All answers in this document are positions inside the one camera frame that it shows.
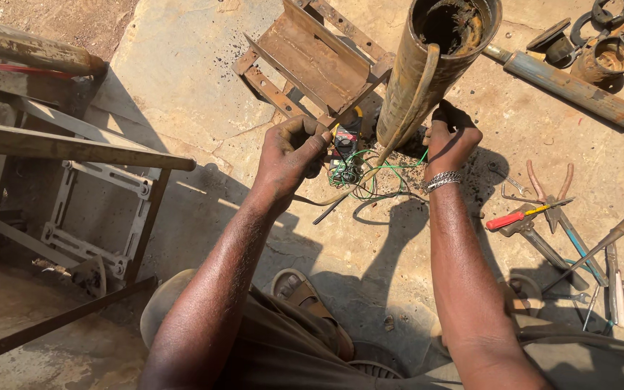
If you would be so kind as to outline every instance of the dirt ground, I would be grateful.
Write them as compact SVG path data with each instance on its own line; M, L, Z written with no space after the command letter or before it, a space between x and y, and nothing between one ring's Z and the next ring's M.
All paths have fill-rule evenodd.
M0 24L84 47L106 61L138 0L0 0Z

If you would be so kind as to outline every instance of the multimeter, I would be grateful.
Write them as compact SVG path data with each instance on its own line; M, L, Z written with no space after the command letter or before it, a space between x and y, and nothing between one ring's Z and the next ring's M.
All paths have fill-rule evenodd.
M358 151L362 125L363 111L355 107L346 123L334 127L334 148L329 161L329 175L334 181L355 183L360 180L360 167L352 156Z

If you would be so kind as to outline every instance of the foot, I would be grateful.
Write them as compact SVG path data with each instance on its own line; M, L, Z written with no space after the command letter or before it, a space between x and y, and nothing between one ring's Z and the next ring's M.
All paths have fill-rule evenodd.
M300 278L298 278L297 275L290 275L286 280L282 280L278 286L274 286L274 294L277 298L281 300L288 300L290 296L293 295L293 292L295 292L296 289L302 286L302 283L303 283L302 280L300 280ZM317 302L321 302L318 297L309 296L305 298L299 304L299 306L303 309L307 309L308 307L312 306L313 304ZM354 351L353 351L353 343L351 342L351 339L348 337L348 333L346 333L341 327L341 325L339 325L332 318L327 318L327 317L322 317L322 318L324 318L329 323L331 323L336 329L336 335L337 335L337 340L338 340L338 345L339 345L338 357L342 359L343 361L351 361L353 359Z

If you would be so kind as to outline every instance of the red screwdriver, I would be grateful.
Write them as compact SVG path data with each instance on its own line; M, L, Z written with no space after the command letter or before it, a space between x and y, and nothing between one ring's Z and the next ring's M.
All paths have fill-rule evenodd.
M504 217L491 219L490 221L485 223L485 227L487 227L489 230L499 229L499 228L501 228L503 226L507 226L507 225L513 224L513 223L515 223L517 221L521 221L527 215L538 214L538 213L540 213L542 211L546 211L549 208L554 208L555 206L567 204L567 203L571 202L574 198L575 197L573 196L571 198L558 200L557 202L552 202L552 203L549 203L547 205L542 205L539 208L535 208L535 209L529 210L527 212L518 211L518 212L516 212L514 214L508 214L508 215L506 215Z

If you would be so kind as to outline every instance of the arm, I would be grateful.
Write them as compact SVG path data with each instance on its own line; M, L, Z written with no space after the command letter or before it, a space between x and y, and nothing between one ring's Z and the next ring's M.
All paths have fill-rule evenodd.
M156 334L140 389L211 388L230 354L266 237L332 135L309 117L266 132L255 183Z
M450 134L447 123L460 130ZM465 112L442 101L433 115L425 179L458 171L481 138ZM430 259L443 340L464 387L550 389L516 340L457 183L430 193Z

